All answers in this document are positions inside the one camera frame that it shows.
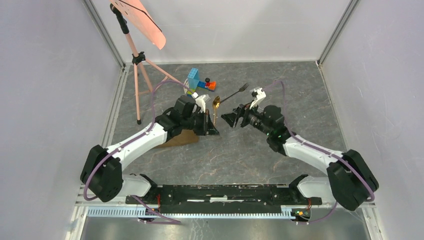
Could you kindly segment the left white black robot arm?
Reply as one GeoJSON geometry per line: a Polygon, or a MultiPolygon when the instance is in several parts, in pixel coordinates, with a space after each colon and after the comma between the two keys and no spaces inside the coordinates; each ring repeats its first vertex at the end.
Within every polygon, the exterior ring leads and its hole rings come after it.
{"type": "Polygon", "coordinates": [[[218,135],[206,107],[208,94],[180,96],[173,107],[155,116],[143,130],[131,137],[102,147],[93,146],[86,158],[80,180],[84,184],[83,197],[86,201],[100,199],[106,203],[121,192],[137,195],[145,204],[153,203],[157,190],[146,177],[123,175],[123,170],[149,150],[165,144],[182,131],[193,131],[197,136],[218,135]]]}

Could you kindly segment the brown cloth napkin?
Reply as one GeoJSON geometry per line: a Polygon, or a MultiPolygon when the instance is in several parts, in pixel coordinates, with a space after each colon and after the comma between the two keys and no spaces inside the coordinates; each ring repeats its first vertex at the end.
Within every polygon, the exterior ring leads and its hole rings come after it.
{"type": "Polygon", "coordinates": [[[193,130],[183,129],[179,135],[173,137],[163,144],[156,146],[155,149],[184,146],[197,143],[198,141],[199,137],[194,133],[193,130]]]}

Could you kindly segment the gold spoon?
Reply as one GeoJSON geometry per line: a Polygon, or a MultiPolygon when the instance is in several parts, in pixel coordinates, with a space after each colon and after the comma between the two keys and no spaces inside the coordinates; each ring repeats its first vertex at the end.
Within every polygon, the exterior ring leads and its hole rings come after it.
{"type": "Polygon", "coordinates": [[[216,125],[217,117],[218,117],[218,108],[221,103],[221,98],[217,95],[212,101],[213,108],[213,125],[216,125]]]}

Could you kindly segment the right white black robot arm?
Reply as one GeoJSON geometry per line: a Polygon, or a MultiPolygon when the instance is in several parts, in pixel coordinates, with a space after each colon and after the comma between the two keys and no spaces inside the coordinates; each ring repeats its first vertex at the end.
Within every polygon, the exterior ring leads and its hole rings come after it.
{"type": "Polygon", "coordinates": [[[259,112],[257,107],[241,104],[221,118],[232,128],[252,126],[266,134],[266,142],[274,152],[325,173],[332,196],[345,209],[354,211],[362,203],[375,199],[379,182],[358,151],[341,152],[307,141],[289,130],[280,107],[268,105],[259,112]]]}

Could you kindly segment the colourful toy block structure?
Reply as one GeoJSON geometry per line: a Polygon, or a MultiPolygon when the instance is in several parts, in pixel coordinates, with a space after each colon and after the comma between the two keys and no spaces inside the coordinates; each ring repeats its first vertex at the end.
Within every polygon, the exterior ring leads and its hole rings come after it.
{"type": "Polygon", "coordinates": [[[192,68],[187,75],[184,85],[187,86],[190,90],[184,88],[184,93],[190,96],[197,88],[202,88],[211,92],[214,92],[216,89],[216,82],[211,81],[208,77],[205,80],[200,80],[199,70],[197,68],[192,68]]]}

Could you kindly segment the pink music stand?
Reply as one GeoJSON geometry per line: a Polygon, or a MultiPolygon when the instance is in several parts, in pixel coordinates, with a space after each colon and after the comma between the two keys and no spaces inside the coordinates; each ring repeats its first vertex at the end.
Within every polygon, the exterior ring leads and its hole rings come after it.
{"type": "Polygon", "coordinates": [[[140,34],[145,44],[150,44],[158,50],[162,50],[167,43],[161,28],[153,20],[147,9],[139,0],[111,0],[109,8],[115,15],[120,30],[126,39],[131,51],[131,66],[133,67],[134,97],[136,109],[136,123],[142,123],[140,110],[140,95],[150,94],[158,89],[149,78],[147,64],[164,75],[162,79],[180,83],[181,81],[170,73],[153,63],[146,57],[146,51],[141,47],[141,41],[137,40],[136,34],[140,34]]]}

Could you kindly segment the black fork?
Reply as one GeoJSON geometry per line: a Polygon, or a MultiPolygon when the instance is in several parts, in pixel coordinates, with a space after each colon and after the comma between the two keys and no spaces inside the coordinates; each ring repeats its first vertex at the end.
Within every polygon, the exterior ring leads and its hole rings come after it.
{"type": "Polygon", "coordinates": [[[231,95],[225,97],[224,99],[220,100],[220,104],[222,104],[223,102],[225,102],[226,100],[228,100],[229,98],[233,97],[234,95],[244,92],[247,88],[248,88],[249,84],[245,83],[243,86],[241,86],[236,92],[232,93],[231,95]]]}

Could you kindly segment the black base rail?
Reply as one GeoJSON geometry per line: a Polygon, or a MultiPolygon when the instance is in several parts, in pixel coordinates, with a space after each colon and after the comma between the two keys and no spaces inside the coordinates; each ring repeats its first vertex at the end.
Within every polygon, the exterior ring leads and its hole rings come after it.
{"type": "Polygon", "coordinates": [[[126,204],[142,200],[161,214],[276,214],[281,206],[322,205],[287,184],[207,184],[153,186],[145,196],[127,196],[126,204]]]}

